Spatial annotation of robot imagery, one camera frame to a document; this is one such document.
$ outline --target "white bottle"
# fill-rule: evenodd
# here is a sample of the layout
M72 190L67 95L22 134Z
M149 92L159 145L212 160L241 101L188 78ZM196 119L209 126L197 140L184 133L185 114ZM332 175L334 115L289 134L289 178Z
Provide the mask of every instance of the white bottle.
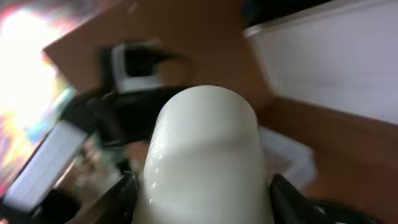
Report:
M198 86L162 109L133 224L274 223L257 119L237 93Z

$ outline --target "brown panel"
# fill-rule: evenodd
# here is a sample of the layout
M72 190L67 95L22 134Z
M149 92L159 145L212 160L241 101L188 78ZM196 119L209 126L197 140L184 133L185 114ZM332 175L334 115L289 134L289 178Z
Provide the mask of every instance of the brown panel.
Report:
M335 199L398 223L398 127L278 99L260 122L317 153L319 179L309 196Z
M161 69L173 85L220 85L242 94L255 108L272 95L249 44L243 38L238 1L124 1L45 52L79 90L100 84L95 55L106 44L131 39L157 39L166 49L185 55L187 66L170 63Z

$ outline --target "white wall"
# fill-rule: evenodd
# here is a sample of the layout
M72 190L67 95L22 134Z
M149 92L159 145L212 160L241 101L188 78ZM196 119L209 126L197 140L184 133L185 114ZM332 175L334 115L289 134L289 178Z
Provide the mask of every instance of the white wall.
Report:
M247 33L282 96L398 124L398 1L342 2Z

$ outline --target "white cylindrical object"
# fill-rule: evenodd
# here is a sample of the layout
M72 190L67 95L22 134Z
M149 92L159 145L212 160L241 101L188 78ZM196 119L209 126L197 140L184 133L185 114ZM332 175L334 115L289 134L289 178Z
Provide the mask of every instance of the white cylindrical object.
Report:
M159 114L133 224L271 224L257 118L237 93L198 86Z

